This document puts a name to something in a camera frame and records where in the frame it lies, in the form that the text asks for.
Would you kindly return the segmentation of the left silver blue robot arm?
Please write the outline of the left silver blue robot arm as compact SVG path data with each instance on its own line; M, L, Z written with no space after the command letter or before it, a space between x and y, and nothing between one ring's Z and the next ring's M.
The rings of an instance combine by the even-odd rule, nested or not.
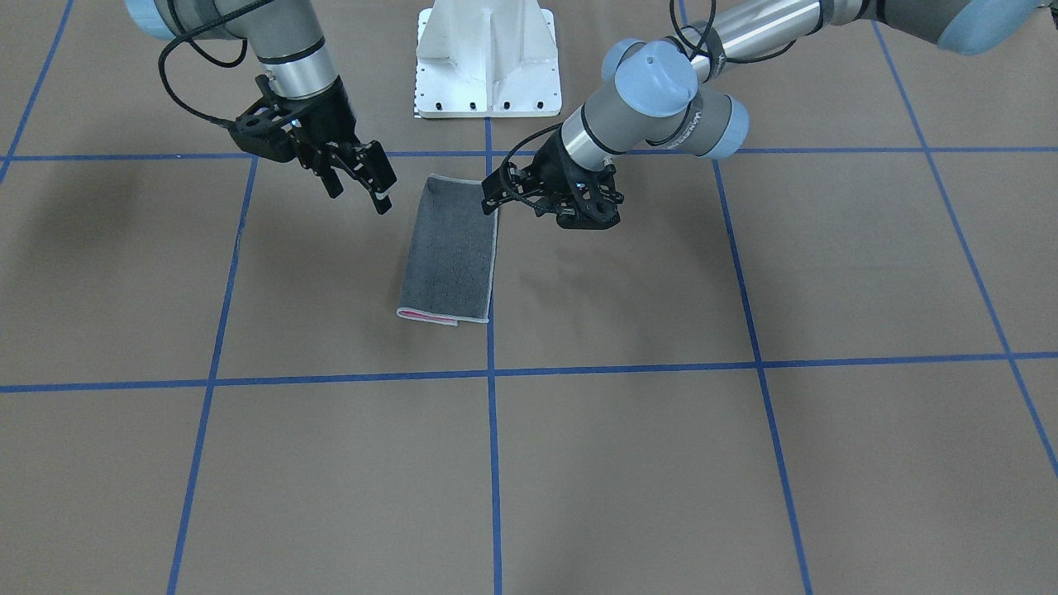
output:
M623 39L602 65L602 86L563 123L540 132L532 162L511 157L484 180L484 214L510 202L551 214L564 229L606 230L624 197L613 161L639 144L704 159L736 154L751 118L710 87L736 65L780 57L829 26L873 21L960 55L1002 44L1054 1L743 1L675 24L665 38Z

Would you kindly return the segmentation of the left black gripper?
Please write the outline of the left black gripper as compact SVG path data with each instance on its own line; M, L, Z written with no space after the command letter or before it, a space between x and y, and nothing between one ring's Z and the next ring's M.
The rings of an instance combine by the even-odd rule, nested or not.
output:
M517 201L532 208L536 217L555 215L568 230L607 230L620 223L622 193L616 188L616 167L585 169L567 152L559 132L552 132L534 155L529 170L511 162L481 181L481 211L493 214L503 204Z

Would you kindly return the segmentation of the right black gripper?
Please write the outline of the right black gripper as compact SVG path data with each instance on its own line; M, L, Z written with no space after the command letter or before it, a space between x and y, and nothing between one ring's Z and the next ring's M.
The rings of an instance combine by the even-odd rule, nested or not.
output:
M354 112L341 78L303 100L280 97L267 76L257 76L255 83L262 97L229 125L241 150L279 163L298 159L317 175L330 198L344 191L333 169L341 167L367 191L379 215L393 208L393 163L378 140L360 143L355 138Z

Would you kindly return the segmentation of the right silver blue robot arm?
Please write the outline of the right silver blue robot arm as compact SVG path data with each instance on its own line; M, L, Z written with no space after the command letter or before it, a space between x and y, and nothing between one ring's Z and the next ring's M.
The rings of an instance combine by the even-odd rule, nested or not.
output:
M279 163L295 159L332 197L343 192L338 170L347 172L375 211L393 208L393 165L379 142L355 136L354 109L309 1L128 1L126 7L138 28L165 41L162 79L181 44L238 39L242 55L254 54L262 67L255 79L260 98L234 120L200 114L226 129L242 151Z

